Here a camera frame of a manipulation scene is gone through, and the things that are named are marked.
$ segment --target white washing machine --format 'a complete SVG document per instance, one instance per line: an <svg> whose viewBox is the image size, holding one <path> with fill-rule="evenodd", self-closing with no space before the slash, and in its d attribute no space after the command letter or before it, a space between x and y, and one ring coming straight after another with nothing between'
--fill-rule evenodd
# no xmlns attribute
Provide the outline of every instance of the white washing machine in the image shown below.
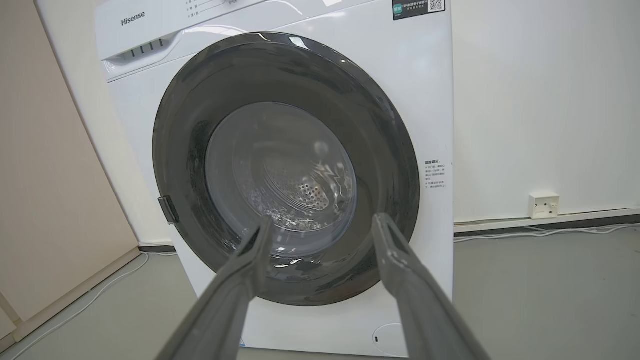
<svg viewBox="0 0 640 360"><path fill-rule="evenodd" d="M405 356L370 235L388 213L451 296L446 0L112 0L115 105L201 294L261 215L271 267L247 347Z"/></svg>

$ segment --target wall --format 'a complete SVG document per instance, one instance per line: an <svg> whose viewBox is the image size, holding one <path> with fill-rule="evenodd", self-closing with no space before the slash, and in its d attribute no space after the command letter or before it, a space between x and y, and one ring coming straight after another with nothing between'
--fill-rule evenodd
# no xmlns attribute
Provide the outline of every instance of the wall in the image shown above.
<svg viewBox="0 0 640 360"><path fill-rule="evenodd" d="M93 30L96 3L36 0L36 5L87 131L138 241L170 241L164 215L144 183L100 69Z"/></svg>
<svg viewBox="0 0 640 360"><path fill-rule="evenodd" d="M455 0L456 221L640 205L640 1Z"/></svg>

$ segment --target gray floor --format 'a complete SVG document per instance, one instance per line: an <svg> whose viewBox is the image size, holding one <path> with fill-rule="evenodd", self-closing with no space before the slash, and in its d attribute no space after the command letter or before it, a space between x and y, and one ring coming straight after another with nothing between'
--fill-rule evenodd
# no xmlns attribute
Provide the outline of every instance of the gray floor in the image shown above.
<svg viewBox="0 0 640 360"><path fill-rule="evenodd" d="M640 358L640 229L474 240L457 244L455 256L454 303L494 360ZM12 360L107 282L0 360ZM179 259L152 256L19 359L153 359L195 300ZM246 348L238 358L354 359Z"/></svg>

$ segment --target baseboard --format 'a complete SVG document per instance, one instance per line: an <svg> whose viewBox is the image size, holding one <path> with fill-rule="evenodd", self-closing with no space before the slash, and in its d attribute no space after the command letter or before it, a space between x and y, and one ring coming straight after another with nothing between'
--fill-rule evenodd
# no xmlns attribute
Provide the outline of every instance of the baseboard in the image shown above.
<svg viewBox="0 0 640 360"><path fill-rule="evenodd" d="M94 276L91 276L89 279L85 280L85 282L83 282L82 284L76 286L73 290L62 296L53 304L47 306L44 310L37 313L34 317L17 325L17 328L13 331L13 339L15 341L24 339L28 334L31 334L35 329L42 326L45 322L56 316L60 311L71 305L82 295L88 293L91 289L96 287L109 276L113 275L116 271L131 262L133 259L137 258L139 255L140 251L136 247L134 249L131 249L131 251L124 254L123 256L120 256L120 258L118 258L116 261L112 262L106 268L97 272Z"/></svg>
<svg viewBox="0 0 640 360"><path fill-rule="evenodd" d="M640 208L620 209L609 211L594 211L591 213L559 215L555 218L533 220L530 218L519 218L511 220L489 220L482 222L459 223L453 227L454 233L469 233L472 231L487 231L495 229L509 229L513 227L539 226L548 224L559 224L567 222L581 222L586 220L597 220L604 218L629 217L640 215Z"/></svg>
<svg viewBox="0 0 640 360"><path fill-rule="evenodd" d="M175 252L175 247L172 246L139 246L138 249L142 252Z"/></svg>
<svg viewBox="0 0 640 360"><path fill-rule="evenodd" d="M172 240L139 241L138 247L173 246Z"/></svg>
<svg viewBox="0 0 640 360"><path fill-rule="evenodd" d="M12 347L13 344L15 344L15 340L11 334L0 339L0 354L2 354L6 349Z"/></svg>
<svg viewBox="0 0 640 360"><path fill-rule="evenodd" d="M2 309L7 316L9 316L9 319L13 323L20 322L20 317L15 312L15 310L13 310L13 307L11 306L11 304L9 304L2 293L0 293L0 309Z"/></svg>

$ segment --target white cable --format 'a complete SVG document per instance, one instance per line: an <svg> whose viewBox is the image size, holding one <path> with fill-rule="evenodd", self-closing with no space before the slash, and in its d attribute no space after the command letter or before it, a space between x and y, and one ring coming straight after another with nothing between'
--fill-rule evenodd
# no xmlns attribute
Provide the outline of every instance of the white cable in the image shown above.
<svg viewBox="0 0 640 360"><path fill-rule="evenodd" d="M537 233L510 233L510 234L500 234L500 235L481 235L481 236L467 236L460 237L454 239L454 243L461 243L469 240L478 240L478 239L504 239L504 238L519 238L525 236L532 236L536 238L541 238L544 236L550 236L559 233L586 233L586 234L597 234L604 235L613 233L616 230L626 229L628 227L639 227L640 224L622 224L622 225L607 225L601 227L587 227L583 229L559 229L559 230L544 230Z"/></svg>
<svg viewBox="0 0 640 360"><path fill-rule="evenodd" d="M537 230L537 231L548 231L546 229L542 229L540 227L535 227L535 226L523 226L522 229L531 229L531 230Z"/></svg>
<svg viewBox="0 0 640 360"><path fill-rule="evenodd" d="M147 255L160 255L160 256L174 256L178 254L177 252L144 252L144 251L141 251L141 253L147 254Z"/></svg>
<svg viewBox="0 0 640 360"><path fill-rule="evenodd" d="M140 268L142 268L143 266L145 266L145 264L147 263L147 261L149 261L149 254L147 254L146 252L144 252L143 254L147 255L147 258L145 259L145 262L142 263L142 265L138 266L137 268L135 268L134 270L131 270L130 272L127 272L126 274L122 274L120 276L118 276L117 278L113 279L109 284L107 284L105 287L102 288L102 290L100 290L98 292L98 295L96 295L93 300L91 300L91 302L89 302L89 304L85 305L82 310L78 311L77 313L73 314L70 318L66 319L65 321L59 323L58 325L56 325L55 327L53 327L51 330L45 332L44 334L40 335L39 338L37 338L34 342L30 343L29 345L27 345L25 348L23 348L16 356L13 357L13 359L11 360L16 360L19 356L21 356L22 354L24 354L25 351L29 350L33 345L36 345L40 340L46 338L48 335L50 335L52 332L58 330L61 326L65 325L66 323L68 323L69 321L73 320L76 316L80 315L84 310L87 310L87 308L93 304L96 300L98 300L98 298L105 292L105 290L107 290L108 288L111 287L111 285L122 279L125 276L131 275L134 272L140 270Z"/></svg>

